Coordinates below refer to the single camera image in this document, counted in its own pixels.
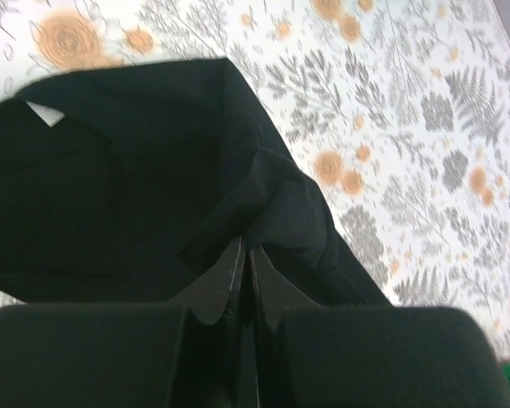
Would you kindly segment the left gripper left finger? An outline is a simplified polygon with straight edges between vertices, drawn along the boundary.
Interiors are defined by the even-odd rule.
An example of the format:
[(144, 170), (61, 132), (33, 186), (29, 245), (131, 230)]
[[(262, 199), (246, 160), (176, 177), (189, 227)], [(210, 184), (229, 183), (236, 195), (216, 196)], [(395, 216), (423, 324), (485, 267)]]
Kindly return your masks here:
[(232, 407), (241, 365), (243, 242), (235, 238), (217, 262), (168, 302), (185, 306), (169, 405)]

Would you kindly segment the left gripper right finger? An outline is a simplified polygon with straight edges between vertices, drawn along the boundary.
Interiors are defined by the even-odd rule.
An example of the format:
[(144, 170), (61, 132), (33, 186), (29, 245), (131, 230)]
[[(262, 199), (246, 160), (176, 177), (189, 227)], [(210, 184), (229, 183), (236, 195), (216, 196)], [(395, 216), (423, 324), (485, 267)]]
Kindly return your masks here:
[(250, 267), (259, 405), (297, 407), (280, 324), (287, 311), (317, 309), (319, 304), (279, 272), (262, 247), (250, 251)]

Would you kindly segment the black t shirt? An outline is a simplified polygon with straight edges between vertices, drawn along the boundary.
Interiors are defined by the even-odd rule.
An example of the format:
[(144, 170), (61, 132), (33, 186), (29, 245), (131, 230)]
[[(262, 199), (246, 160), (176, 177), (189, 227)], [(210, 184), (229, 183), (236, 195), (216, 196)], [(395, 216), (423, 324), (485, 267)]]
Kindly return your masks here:
[(0, 290), (164, 301), (237, 237), (317, 303), (386, 303), (229, 60), (71, 72), (0, 103)]

